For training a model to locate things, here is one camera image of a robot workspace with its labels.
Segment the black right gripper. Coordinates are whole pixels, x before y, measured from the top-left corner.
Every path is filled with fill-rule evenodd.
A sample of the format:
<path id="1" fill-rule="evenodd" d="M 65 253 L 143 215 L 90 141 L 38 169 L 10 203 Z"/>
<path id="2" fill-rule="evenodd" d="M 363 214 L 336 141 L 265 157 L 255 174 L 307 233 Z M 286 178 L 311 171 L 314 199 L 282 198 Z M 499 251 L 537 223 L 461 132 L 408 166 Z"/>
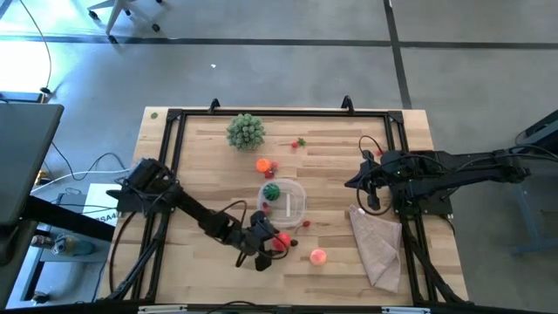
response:
<path id="1" fill-rule="evenodd" d="M 385 152 L 376 161 L 370 150 L 363 150 L 364 161 L 357 174 L 344 183 L 346 188 L 363 190 L 369 209 L 381 209 L 378 189 L 393 186 L 404 179 L 405 156 L 403 151 Z"/>

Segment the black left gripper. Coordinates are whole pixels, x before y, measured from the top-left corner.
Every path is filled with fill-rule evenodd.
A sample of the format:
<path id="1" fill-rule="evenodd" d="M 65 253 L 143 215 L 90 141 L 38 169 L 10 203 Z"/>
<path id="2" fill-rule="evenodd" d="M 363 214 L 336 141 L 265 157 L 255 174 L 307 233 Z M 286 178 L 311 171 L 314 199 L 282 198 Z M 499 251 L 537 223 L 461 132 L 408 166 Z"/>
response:
<path id="1" fill-rule="evenodd" d="M 272 264 L 272 260 L 285 258 L 288 255 L 287 250 L 265 249 L 265 242 L 280 233 L 281 231 L 271 224 L 265 212 L 253 213 L 248 228 L 235 229 L 233 232 L 233 247 L 240 251 L 235 267 L 240 268 L 248 256 L 256 255 L 255 269 L 264 271 Z"/>

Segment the pink round fruit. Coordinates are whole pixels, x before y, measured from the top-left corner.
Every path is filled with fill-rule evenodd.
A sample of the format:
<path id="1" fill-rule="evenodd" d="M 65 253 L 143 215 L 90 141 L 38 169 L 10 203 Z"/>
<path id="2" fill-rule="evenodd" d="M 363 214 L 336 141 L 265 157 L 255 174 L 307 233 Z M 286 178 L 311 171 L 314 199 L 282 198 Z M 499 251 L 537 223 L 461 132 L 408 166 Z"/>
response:
<path id="1" fill-rule="evenodd" d="M 289 234 L 278 233 L 272 239 L 272 248 L 276 251 L 283 252 L 291 246 L 291 238 Z"/>

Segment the clear plastic tupperware container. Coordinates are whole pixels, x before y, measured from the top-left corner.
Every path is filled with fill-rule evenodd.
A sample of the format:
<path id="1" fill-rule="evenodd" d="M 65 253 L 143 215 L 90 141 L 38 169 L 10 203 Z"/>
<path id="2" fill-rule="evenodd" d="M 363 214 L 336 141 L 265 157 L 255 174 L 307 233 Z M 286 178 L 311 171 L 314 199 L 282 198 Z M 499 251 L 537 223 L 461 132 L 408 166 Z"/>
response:
<path id="1" fill-rule="evenodd" d="M 268 201 L 262 195 L 263 188 L 275 183 L 281 189 L 281 196 L 275 201 Z M 257 196 L 257 209 L 262 211 L 262 203 L 267 202 L 269 213 L 267 217 L 278 229 L 293 228 L 299 225 L 305 215 L 302 212 L 307 209 L 307 195 L 304 188 L 290 179 L 274 179 L 264 183 Z"/>

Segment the beige folded towel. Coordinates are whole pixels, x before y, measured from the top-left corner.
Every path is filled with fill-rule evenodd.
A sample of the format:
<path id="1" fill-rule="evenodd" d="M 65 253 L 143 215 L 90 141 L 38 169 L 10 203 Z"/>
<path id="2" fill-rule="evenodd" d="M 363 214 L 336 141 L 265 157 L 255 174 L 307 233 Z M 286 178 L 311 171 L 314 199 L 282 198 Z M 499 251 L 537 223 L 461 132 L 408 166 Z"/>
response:
<path id="1" fill-rule="evenodd" d="M 348 213 L 358 253 L 371 286 L 398 293 L 402 225 L 367 215 L 354 205 L 350 205 Z"/>

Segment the green succulent in white pot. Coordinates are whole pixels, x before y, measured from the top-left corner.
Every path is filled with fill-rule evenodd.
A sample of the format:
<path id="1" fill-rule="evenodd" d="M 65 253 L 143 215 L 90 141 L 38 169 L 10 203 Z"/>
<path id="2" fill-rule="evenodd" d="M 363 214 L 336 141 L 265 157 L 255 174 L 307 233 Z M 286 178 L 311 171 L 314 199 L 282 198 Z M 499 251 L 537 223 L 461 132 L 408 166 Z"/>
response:
<path id="1" fill-rule="evenodd" d="M 227 140 L 238 151 L 255 151 L 264 143 L 265 128 L 259 117 L 239 113 L 227 127 Z"/>

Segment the white box with lettering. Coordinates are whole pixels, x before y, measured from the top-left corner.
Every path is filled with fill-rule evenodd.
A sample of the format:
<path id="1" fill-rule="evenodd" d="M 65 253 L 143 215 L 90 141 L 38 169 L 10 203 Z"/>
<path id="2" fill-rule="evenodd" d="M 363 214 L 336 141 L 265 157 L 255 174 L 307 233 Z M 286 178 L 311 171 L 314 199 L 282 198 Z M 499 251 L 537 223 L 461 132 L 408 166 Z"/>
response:
<path id="1" fill-rule="evenodd" d="M 97 221 L 115 227 L 118 221 L 118 214 L 115 209 L 118 200 L 107 193 L 109 190 L 120 191 L 121 186 L 106 183 L 91 184 L 86 195 L 82 213 Z"/>

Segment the clear bottle with teal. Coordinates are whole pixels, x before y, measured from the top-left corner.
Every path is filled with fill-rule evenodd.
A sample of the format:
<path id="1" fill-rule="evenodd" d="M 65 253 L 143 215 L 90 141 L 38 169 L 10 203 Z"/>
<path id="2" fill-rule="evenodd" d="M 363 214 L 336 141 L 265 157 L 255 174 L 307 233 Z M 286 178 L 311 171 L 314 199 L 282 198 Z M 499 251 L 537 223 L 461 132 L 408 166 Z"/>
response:
<path id="1" fill-rule="evenodd" d="M 95 245 L 92 242 L 67 234 L 58 235 L 51 248 L 51 253 L 58 256 L 88 256 L 94 251 Z"/>

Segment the dark grey desk top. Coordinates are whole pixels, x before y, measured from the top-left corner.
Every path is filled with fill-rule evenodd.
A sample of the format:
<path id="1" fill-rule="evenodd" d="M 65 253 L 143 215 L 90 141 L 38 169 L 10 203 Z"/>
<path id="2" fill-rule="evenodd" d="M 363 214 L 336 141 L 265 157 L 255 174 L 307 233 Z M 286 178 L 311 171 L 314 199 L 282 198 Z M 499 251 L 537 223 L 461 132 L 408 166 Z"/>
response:
<path id="1" fill-rule="evenodd" d="M 64 107 L 0 102 L 0 226 L 16 223 Z"/>

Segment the white office chair base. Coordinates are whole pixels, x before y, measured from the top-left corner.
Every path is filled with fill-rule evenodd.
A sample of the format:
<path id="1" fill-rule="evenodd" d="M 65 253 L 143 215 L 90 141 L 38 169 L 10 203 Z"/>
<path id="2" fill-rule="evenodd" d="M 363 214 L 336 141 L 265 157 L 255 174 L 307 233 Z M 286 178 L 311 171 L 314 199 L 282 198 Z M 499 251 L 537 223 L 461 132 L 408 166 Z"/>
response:
<path id="1" fill-rule="evenodd" d="M 163 32 L 158 24 L 154 22 L 154 18 L 147 15 L 140 7 L 138 7 L 135 2 L 137 0 L 104 0 L 101 3 L 96 3 L 93 6 L 87 8 L 88 16 L 95 22 L 99 22 L 99 16 L 97 11 L 105 8 L 110 8 L 111 13 L 108 20 L 105 23 L 105 35 L 110 44 L 133 44 L 138 42 L 137 38 L 124 38 L 115 37 L 112 33 L 112 29 L 116 24 L 119 15 L 124 12 L 133 21 L 143 21 L 146 22 L 150 29 L 158 35 L 162 35 Z"/>

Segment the black metal table frame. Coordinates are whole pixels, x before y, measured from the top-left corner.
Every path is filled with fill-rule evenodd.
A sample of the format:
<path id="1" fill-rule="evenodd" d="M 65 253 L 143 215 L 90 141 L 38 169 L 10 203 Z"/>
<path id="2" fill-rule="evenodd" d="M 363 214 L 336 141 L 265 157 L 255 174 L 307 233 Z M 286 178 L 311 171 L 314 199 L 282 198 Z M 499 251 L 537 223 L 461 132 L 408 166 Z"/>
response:
<path id="1" fill-rule="evenodd" d="M 151 114 L 157 113 L 157 119 Z M 257 206 L 264 179 L 258 159 L 279 164 L 282 178 L 300 183 L 311 222 L 293 236 L 288 255 L 264 271 L 252 259 L 235 267 L 237 251 L 203 234 L 183 212 L 174 212 L 166 240 L 130 291 L 130 298 L 161 304 L 203 306 L 233 300 L 277 305 L 410 305 L 416 298 L 440 300 L 419 262 L 403 258 L 398 293 L 371 286 L 354 240 L 349 206 L 356 196 L 344 186 L 361 161 L 360 151 L 430 150 L 432 136 L 422 110 L 254 108 L 266 130 L 258 150 L 242 154 L 225 133 L 237 114 L 232 107 L 148 107 L 134 155 L 166 162 L 184 189 L 208 208 L 247 218 Z M 293 148 L 298 138 L 304 147 Z M 310 253 L 322 249 L 316 266 Z"/>

